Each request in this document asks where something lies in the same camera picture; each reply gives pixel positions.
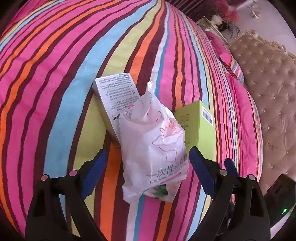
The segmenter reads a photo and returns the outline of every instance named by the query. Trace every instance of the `blue stripe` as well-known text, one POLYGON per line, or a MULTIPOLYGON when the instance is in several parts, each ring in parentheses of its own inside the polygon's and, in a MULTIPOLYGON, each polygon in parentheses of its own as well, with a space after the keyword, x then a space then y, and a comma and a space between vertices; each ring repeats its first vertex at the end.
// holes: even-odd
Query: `blue stripe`
POLYGON ((86 96, 107 54, 126 30, 139 21, 145 12, 156 4, 153 0, 140 7, 134 14, 114 25, 92 47, 76 76, 65 91, 49 134, 44 162, 44 173, 51 178, 66 175, 67 164, 75 130, 86 96))
POLYGON ((58 3, 61 3, 65 0, 58 0, 48 6, 46 6, 43 9, 40 9, 38 12, 34 13, 31 17, 29 17, 28 19, 26 19, 20 26, 18 26, 3 42, 2 44, 0 44, 0 51, 5 47, 5 45, 10 41, 10 39, 12 39, 12 37, 14 35, 16 35, 18 33, 18 31, 20 31, 25 25, 27 25, 34 17, 38 16, 39 14, 41 14, 42 12, 46 11, 47 9, 53 7, 54 5, 57 5, 58 3))
POLYGON ((234 73, 234 70, 235 70, 235 68, 237 67, 237 62, 236 62, 235 59, 233 59, 233 57, 232 57, 232 61, 233 61, 233 66, 232 66, 231 70, 232 70, 232 72, 234 73))
MULTIPOLYGON (((223 73, 223 68, 222 68, 222 64, 218 63, 219 67, 220 67, 220 72, 223 73)), ((234 162, 234 165, 235 165, 235 168, 237 169, 238 168, 238 153, 237 153, 237 145, 239 145, 238 143, 238 140, 237 140, 237 135, 236 135, 236 132, 238 131, 238 128, 237 128, 237 125, 236 125, 236 119, 234 118, 235 117, 235 110, 234 110, 234 104, 233 104, 233 101, 232 101, 232 97, 231 97, 231 93, 230 93, 230 89, 229 89, 229 85, 228 85, 228 82, 227 82, 227 77, 225 75, 222 75, 222 78, 224 80, 224 86, 225 86, 225 89, 226 89, 226 92, 227 92, 227 100, 228 100, 228 103, 229 103, 229 116, 231 118, 231 122, 232 122, 232 138, 233 138, 233 150, 234 150, 234 158, 233 158, 233 162, 234 162)))
POLYGON ((159 98, 159 83, 160 83, 160 79, 161 79, 161 73, 163 72, 163 62, 164 62, 164 58, 165 58, 165 52, 166 52, 166 48, 168 46, 168 40, 169 40, 169 35, 170 35, 170 30, 169 30, 169 27, 168 27, 168 20, 170 18, 170 8, 167 6, 167 3, 166 4, 166 7, 167 7, 167 15, 165 17, 165 29, 167 30, 167 39, 165 41, 165 45, 163 46, 163 52, 162 52, 162 55, 160 57, 160 66, 159 66, 159 70, 158 70, 158 74, 157 74, 157 80, 156 80, 156 87, 155 87, 155 96, 157 98, 159 98))
POLYGON ((202 214, 202 208, 204 206, 206 197, 207 197, 207 195, 205 194, 203 188, 200 187, 200 197, 197 201, 196 210, 195 210, 195 213, 194 213, 194 216, 192 219, 192 223, 189 228, 189 232, 188 232, 186 241, 188 241, 191 238, 191 236, 194 234, 195 230, 197 229, 197 227, 199 225, 200 217, 202 214))
POLYGON ((135 232, 133 235, 133 241, 137 241, 139 238, 140 223, 141 223, 141 218, 142 218, 142 214, 143 214, 144 201, 145 201, 145 196, 141 195, 141 197, 139 199, 139 204, 138 204, 137 216, 135 219, 135 232))
POLYGON ((191 27, 189 26, 188 20, 187 19, 185 19, 185 20, 186 20, 185 21, 186 26, 187 26, 187 28, 189 30, 189 35, 190 35, 190 38, 191 38, 191 42, 193 44, 193 47, 194 47, 194 50, 195 50, 195 53, 196 53, 196 56, 197 56, 197 60, 198 60, 198 70, 200 72, 200 85, 201 85, 201 88, 202 88, 202 102, 208 108, 210 108, 209 107, 209 93, 208 93, 208 90, 207 90, 207 77, 206 77, 206 74, 205 74, 204 62, 203 62, 201 54, 200 54, 200 49, 197 46, 196 39, 194 38, 191 27))

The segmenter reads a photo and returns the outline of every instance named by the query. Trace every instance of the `pink pillow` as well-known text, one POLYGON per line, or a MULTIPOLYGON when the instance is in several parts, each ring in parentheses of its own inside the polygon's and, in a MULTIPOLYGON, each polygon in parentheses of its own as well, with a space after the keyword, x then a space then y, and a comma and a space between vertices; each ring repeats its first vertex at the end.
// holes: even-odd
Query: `pink pillow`
POLYGON ((205 34, 209 38, 217 57, 220 59, 221 63, 225 66, 228 73, 232 77, 236 78, 240 83, 244 83, 244 75, 242 69, 240 68, 238 62, 234 59, 232 54, 229 52, 224 43, 210 31, 205 31, 205 34))

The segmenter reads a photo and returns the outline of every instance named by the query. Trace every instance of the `striped bedspread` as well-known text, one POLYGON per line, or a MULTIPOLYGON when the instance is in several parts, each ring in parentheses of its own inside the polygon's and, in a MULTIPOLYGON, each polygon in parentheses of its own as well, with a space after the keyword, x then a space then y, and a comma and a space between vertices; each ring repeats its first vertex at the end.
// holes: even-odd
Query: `striped bedspread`
MULTIPOLYGON (((29 0, 0 39, 0 206, 25 232, 33 184, 79 169, 104 148, 108 164, 85 200, 110 241, 188 240, 210 198, 192 170, 173 203, 123 201, 123 166, 93 97, 96 77, 129 72, 140 94, 174 111, 202 100, 214 112, 214 161, 260 175, 260 122, 227 78, 203 31, 163 0, 29 0)), ((69 228, 78 234, 61 204, 69 228)))

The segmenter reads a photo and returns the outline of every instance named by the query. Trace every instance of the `product box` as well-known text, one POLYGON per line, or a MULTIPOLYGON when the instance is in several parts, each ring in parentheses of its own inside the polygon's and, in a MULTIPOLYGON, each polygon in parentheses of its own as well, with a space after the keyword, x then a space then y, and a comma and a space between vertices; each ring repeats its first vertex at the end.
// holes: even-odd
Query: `product box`
POLYGON ((214 119, 212 112, 202 101, 177 109, 174 116, 185 130, 186 151, 197 146, 206 159, 213 160, 214 119))
POLYGON ((119 116, 140 95, 129 73, 96 78, 93 89, 98 107, 115 146, 120 146, 119 116))

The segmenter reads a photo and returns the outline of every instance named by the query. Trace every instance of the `tufted headboard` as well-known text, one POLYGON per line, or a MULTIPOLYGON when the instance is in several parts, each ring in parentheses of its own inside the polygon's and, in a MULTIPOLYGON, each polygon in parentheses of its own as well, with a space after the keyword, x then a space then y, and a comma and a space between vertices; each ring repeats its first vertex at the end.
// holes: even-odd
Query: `tufted headboard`
POLYGON ((296 64, 283 46, 254 31, 238 39, 230 51, 244 73, 263 135, 263 194, 284 173, 296 180, 296 64))

